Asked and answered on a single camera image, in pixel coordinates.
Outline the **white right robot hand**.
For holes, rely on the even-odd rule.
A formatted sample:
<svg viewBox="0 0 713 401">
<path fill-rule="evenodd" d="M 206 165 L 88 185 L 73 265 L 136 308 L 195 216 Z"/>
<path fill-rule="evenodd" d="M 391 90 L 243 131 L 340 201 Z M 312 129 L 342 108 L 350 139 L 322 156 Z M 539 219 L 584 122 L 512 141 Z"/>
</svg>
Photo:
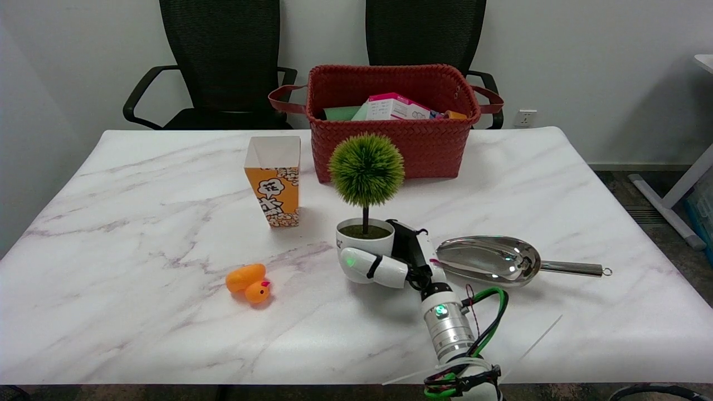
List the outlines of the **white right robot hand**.
<svg viewBox="0 0 713 401">
<path fill-rule="evenodd" d="M 428 231 L 389 219 L 369 219 L 362 234 L 359 219 L 339 223 L 337 256 L 346 277 L 360 284 L 418 290 L 422 299 L 451 291 Z"/>
</svg>

